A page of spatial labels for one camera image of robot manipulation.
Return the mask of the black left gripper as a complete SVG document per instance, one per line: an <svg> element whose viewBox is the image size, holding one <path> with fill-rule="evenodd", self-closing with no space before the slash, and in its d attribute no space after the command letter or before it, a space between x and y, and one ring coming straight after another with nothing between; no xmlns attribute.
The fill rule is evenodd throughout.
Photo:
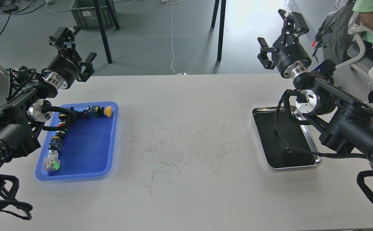
<svg viewBox="0 0 373 231"><path fill-rule="evenodd" d="M45 82L56 89L69 89L77 77L79 82L87 82L93 75L93 60L97 53L90 53L85 61L79 62L79 67L85 67L80 73L80 68L63 56L70 56L75 52L75 35L81 30L79 26L73 28L59 27L53 36L49 37L49 45L58 50L57 56L42 70Z"/></svg>

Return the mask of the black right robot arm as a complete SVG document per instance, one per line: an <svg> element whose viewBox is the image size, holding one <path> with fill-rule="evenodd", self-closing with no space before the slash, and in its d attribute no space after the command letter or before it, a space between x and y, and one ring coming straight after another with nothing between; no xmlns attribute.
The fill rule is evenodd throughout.
<svg viewBox="0 0 373 231"><path fill-rule="evenodd" d="M258 59L267 70L277 67L280 75L292 79L294 90L285 90L275 110L275 131L292 150L333 159L362 158L373 163L373 109L360 99L332 84L335 64L327 59L326 72L308 71L311 58L298 41L309 32L301 13L278 10L283 19L279 38L269 47L264 38L258 38L261 46ZM319 132L321 144L335 153L319 153L296 147L282 134L278 124L278 112L284 106L286 115L298 125L312 125ZM373 170L357 175L357 184L373 204L373 191L365 184L365 178L373 176Z"/></svg>

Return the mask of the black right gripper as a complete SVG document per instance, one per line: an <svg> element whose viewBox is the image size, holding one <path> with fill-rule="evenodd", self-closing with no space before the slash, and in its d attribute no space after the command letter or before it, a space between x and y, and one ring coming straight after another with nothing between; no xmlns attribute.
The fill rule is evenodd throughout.
<svg viewBox="0 0 373 231"><path fill-rule="evenodd" d="M284 48L276 49L269 47L264 38L257 38L260 44L258 60L267 70L273 70L275 66L283 78L291 78L288 67L296 62L300 62L305 68L311 65L311 58L304 47L298 43L298 38L309 32L309 27L301 13L291 12L286 15L283 9L278 10L279 15L284 20L281 35L278 38L278 45ZM274 61L268 58L268 53L274 54Z"/></svg>

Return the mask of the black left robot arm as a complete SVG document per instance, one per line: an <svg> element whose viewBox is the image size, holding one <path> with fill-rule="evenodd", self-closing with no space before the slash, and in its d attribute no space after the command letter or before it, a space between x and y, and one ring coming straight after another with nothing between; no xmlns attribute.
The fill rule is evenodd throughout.
<svg viewBox="0 0 373 231"><path fill-rule="evenodd" d="M42 130L65 131L75 122L74 112L52 106L47 98L56 97L60 88L68 89L74 81L86 82L95 71L96 53L83 61L75 49L79 31L78 25L59 27L49 37L49 44L58 54L41 73L27 67L9 69L9 95L6 104L0 106L0 167L40 148L38 136ZM32 206L16 199L18 188L15 176L0 174L0 212L12 205L25 215L9 214L30 220Z"/></svg>

